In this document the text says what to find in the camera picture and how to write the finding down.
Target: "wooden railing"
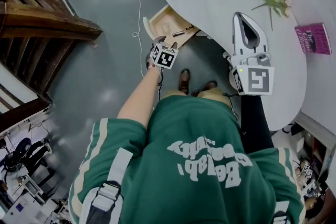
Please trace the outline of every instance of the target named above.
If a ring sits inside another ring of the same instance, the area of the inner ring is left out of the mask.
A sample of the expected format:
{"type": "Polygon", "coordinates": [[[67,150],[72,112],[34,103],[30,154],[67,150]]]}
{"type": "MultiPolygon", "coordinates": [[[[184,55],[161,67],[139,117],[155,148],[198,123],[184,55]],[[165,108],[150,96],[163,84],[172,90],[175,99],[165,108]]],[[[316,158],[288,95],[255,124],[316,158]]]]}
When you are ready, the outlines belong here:
{"type": "Polygon", "coordinates": [[[1,94],[18,101],[12,107],[0,98],[8,109],[0,114],[0,135],[49,107],[48,89],[59,68],[76,45],[101,32],[97,24],[72,16],[63,0],[0,0],[0,63],[38,96],[22,103],[3,87],[1,94]]]}

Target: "shoe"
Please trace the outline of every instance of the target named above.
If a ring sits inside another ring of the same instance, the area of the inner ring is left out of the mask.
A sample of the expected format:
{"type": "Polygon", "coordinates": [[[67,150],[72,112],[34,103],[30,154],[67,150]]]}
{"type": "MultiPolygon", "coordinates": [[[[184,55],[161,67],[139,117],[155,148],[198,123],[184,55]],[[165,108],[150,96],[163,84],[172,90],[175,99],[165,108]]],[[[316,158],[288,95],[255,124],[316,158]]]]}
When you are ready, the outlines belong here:
{"type": "Polygon", "coordinates": [[[40,142],[42,144],[49,143],[49,139],[43,138],[40,142]]]}
{"type": "Polygon", "coordinates": [[[51,149],[51,146],[49,143],[45,143],[44,146],[46,146],[48,148],[48,153],[52,154],[53,150],[51,149]]]}
{"type": "Polygon", "coordinates": [[[207,91],[215,87],[217,87],[217,81],[210,80],[207,83],[205,83],[202,87],[200,87],[199,89],[193,91],[191,95],[194,97],[197,97],[200,94],[200,92],[207,91]]]}
{"type": "Polygon", "coordinates": [[[178,90],[184,92],[186,95],[189,94],[189,82],[190,82],[190,71],[189,69],[183,69],[179,78],[178,90]]]}

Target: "equipment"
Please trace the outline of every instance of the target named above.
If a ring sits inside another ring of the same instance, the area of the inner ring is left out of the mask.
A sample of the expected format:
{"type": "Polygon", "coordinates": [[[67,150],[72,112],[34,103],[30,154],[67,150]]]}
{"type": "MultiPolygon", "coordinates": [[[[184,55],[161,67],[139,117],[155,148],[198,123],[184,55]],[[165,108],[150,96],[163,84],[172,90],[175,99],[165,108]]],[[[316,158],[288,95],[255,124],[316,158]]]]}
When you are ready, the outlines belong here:
{"type": "Polygon", "coordinates": [[[166,36],[154,39],[150,50],[150,58],[156,66],[171,69],[178,54],[178,50],[175,49],[177,43],[175,42],[172,48],[170,48],[164,42],[165,39],[166,36]]]}
{"type": "Polygon", "coordinates": [[[43,224],[48,216],[57,208],[51,199],[40,204],[30,193],[20,196],[2,218],[5,224],[40,223],[43,224]]]}
{"type": "Polygon", "coordinates": [[[236,12],[233,16],[233,43],[235,55],[227,57],[227,60],[232,66],[239,95],[272,94],[275,69],[270,63],[264,30],[252,18],[236,12]]]}
{"type": "Polygon", "coordinates": [[[29,175],[23,176],[22,185],[26,188],[26,190],[33,196],[35,199],[38,199],[40,202],[44,202],[41,195],[43,191],[41,188],[32,180],[29,175]]]}

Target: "brown shoe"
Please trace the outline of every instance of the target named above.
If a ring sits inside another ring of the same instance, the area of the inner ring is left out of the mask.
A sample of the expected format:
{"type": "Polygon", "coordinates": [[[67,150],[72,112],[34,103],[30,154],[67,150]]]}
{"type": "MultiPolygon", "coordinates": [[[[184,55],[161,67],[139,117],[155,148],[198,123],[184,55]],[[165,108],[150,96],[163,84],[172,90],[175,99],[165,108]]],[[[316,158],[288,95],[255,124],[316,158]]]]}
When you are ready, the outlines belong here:
{"type": "Polygon", "coordinates": [[[207,91],[215,87],[217,87],[217,82],[215,80],[210,80],[207,83],[205,83],[202,87],[200,87],[199,89],[193,91],[191,95],[194,97],[197,97],[200,94],[200,92],[207,91]]]}
{"type": "Polygon", "coordinates": [[[189,69],[183,69],[179,78],[178,90],[184,92],[186,95],[189,94],[189,82],[190,82],[190,71],[189,69]]]}

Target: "black pants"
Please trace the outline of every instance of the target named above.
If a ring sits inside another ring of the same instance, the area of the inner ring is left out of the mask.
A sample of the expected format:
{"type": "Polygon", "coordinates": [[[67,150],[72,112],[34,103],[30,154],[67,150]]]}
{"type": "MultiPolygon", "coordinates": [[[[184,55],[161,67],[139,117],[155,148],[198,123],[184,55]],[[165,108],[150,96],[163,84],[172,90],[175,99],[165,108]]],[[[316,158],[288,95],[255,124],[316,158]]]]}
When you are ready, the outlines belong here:
{"type": "Polygon", "coordinates": [[[268,129],[260,96],[241,97],[242,117],[241,135],[245,153],[271,148],[273,142],[268,129]]]}
{"type": "Polygon", "coordinates": [[[43,155],[48,151],[46,146],[43,146],[38,152],[36,152],[33,156],[33,152],[39,147],[43,146],[42,142],[36,142],[31,145],[28,150],[26,157],[23,159],[22,163],[26,166],[29,176],[31,176],[38,167],[38,161],[43,157],[43,155]]]}

